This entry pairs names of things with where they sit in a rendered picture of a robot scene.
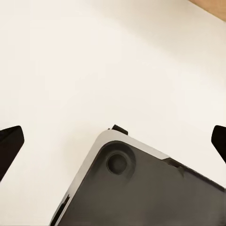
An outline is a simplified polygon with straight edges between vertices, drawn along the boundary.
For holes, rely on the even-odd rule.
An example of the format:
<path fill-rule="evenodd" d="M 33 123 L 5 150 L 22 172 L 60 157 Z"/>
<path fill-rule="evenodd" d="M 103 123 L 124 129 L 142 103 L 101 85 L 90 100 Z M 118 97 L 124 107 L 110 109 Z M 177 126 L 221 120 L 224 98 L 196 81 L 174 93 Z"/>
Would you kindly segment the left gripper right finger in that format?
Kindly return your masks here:
<path fill-rule="evenodd" d="M 226 163 L 226 127 L 216 125 L 213 130 L 211 142 Z"/>

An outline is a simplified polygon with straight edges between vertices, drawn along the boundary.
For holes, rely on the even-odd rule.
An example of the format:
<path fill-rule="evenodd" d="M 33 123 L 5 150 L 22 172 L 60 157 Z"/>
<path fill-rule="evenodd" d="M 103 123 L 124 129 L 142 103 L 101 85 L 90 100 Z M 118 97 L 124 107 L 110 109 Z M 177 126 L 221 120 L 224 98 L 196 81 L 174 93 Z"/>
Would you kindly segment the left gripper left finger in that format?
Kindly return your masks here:
<path fill-rule="evenodd" d="M 24 144 L 20 125 L 0 130 L 0 182 Z"/>

